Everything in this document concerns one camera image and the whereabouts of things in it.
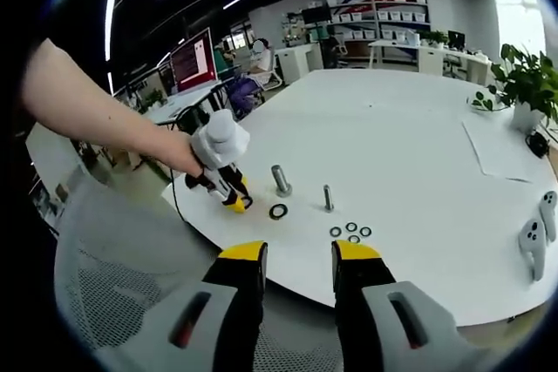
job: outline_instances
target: white controller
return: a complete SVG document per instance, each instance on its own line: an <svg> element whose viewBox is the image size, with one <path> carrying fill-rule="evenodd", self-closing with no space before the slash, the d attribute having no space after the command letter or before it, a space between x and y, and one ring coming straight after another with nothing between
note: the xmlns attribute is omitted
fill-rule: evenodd
<svg viewBox="0 0 558 372"><path fill-rule="evenodd" d="M556 192L546 192L539 204L541 217L544 221L544 227L547 230L547 237L550 241L556 240L556 221L555 221L555 208L556 208Z"/></svg>
<svg viewBox="0 0 558 372"><path fill-rule="evenodd" d="M533 255L533 279L539 281L544 272L544 259L547 252L547 239L541 218L532 218L521 229L520 249Z"/></svg>

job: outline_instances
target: human arm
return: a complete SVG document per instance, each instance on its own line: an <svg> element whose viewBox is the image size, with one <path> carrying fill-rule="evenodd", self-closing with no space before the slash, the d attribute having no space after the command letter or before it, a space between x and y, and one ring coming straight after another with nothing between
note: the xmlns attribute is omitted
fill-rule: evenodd
<svg viewBox="0 0 558 372"><path fill-rule="evenodd" d="M202 173L185 132L159 127L112 98L48 39L31 56L21 97L27 111L58 134L151 156L195 177Z"/></svg>

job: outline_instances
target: white cabinet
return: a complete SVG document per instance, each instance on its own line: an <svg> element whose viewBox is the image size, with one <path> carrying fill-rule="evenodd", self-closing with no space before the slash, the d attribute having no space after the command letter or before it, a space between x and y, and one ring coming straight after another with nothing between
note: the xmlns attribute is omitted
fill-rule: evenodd
<svg viewBox="0 0 558 372"><path fill-rule="evenodd" d="M418 72L442 76L444 52L418 49Z"/></svg>

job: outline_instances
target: white flower pot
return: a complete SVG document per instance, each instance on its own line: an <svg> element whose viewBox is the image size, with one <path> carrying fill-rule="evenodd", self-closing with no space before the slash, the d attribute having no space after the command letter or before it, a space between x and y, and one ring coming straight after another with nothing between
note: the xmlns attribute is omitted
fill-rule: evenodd
<svg viewBox="0 0 558 372"><path fill-rule="evenodd" d="M533 132L534 128L542 121L544 113L535 109L531 109L531 105L527 102L516 102L514 108L514 117L512 118L512 128L526 135Z"/></svg>

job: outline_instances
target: white paper sheet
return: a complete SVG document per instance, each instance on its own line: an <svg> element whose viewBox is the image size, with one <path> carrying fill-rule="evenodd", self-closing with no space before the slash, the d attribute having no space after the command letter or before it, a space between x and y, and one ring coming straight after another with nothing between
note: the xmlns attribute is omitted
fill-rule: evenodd
<svg viewBox="0 0 558 372"><path fill-rule="evenodd" d="M533 181L534 171L540 170L541 160L527 147L524 134L491 115L484 117L472 113L463 120L463 126L485 175Z"/></svg>

